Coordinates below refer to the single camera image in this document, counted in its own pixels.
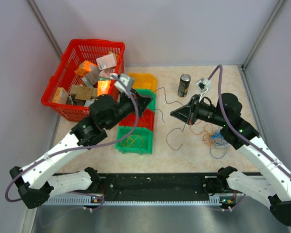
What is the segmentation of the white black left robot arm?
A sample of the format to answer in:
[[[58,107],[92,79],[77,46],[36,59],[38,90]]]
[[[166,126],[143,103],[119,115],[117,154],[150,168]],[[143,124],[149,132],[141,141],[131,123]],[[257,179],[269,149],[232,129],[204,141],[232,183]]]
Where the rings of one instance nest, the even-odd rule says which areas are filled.
[[[134,89],[129,93],[129,96],[122,93],[119,101],[110,95],[98,96],[89,107],[89,116],[79,121],[57,145],[31,164],[10,170],[20,200],[27,208],[39,207],[56,195],[85,195],[99,190],[100,177],[91,167],[70,174],[57,175],[56,172],[75,157],[100,144],[107,138],[106,131],[128,115],[140,117],[153,100],[152,96],[141,95]]]

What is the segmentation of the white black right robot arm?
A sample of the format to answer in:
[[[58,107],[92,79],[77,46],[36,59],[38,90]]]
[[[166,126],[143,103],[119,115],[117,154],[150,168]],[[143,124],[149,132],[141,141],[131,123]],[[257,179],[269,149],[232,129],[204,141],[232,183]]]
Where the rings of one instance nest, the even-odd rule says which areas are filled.
[[[244,155],[264,177],[251,178],[236,168],[219,169],[217,187],[222,192],[237,190],[266,206],[282,224],[291,226],[291,172],[271,152],[258,131],[241,117],[242,104],[231,93],[220,94],[217,105],[195,94],[170,115],[188,125],[197,120],[221,127],[224,140]]]

